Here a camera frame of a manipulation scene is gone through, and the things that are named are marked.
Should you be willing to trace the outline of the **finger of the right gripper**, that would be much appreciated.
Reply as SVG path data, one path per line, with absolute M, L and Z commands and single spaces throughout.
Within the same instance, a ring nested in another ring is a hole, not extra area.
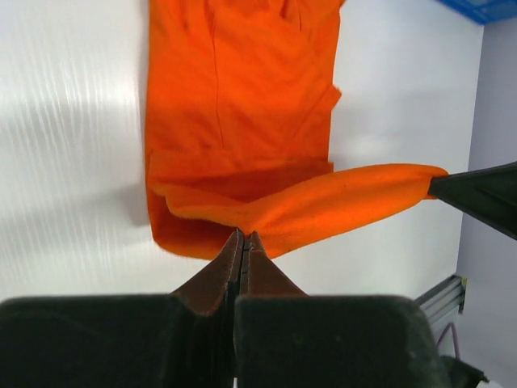
M 431 180 L 428 194 L 516 238 L 516 163 Z

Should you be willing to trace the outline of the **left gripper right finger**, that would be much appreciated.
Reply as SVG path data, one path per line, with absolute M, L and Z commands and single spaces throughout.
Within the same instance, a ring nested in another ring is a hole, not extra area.
M 448 387 L 425 314 L 394 295 L 311 297 L 252 234 L 234 337 L 240 387 Z

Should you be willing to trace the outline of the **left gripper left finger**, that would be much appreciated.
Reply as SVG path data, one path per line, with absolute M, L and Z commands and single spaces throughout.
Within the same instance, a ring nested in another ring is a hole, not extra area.
M 172 293 L 1 304 L 4 387 L 231 387 L 244 237 Z

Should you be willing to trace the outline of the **orange t shirt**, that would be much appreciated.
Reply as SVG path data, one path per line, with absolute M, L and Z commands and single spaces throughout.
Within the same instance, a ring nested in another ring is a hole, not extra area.
M 152 1 L 145 186 L 160 248 L 212 259 L 240 230 L 271 258 L 400 213 L 439 167 L 336 171 L 340 1 Z

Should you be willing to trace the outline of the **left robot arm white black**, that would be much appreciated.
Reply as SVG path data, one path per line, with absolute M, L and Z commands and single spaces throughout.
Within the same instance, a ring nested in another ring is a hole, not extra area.
M 257 234 L 168 294 L 1 304 L 4 387 L 479 387 L 405 297 L 310 297 Z

